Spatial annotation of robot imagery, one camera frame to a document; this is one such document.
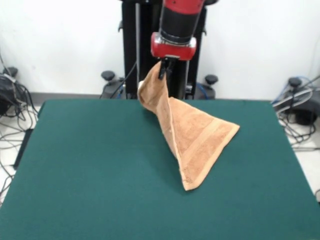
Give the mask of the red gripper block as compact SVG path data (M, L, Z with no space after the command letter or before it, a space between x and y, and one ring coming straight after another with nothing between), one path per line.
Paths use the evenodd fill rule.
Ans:
M196 49L197 39L195 37L192 37L187 44L178 45L166 41L159 32L153 32L151 35L151 54L155 58L161 58L158 79L162 80L165 74L172 74L176 63L175 59L190 61L195 55Z

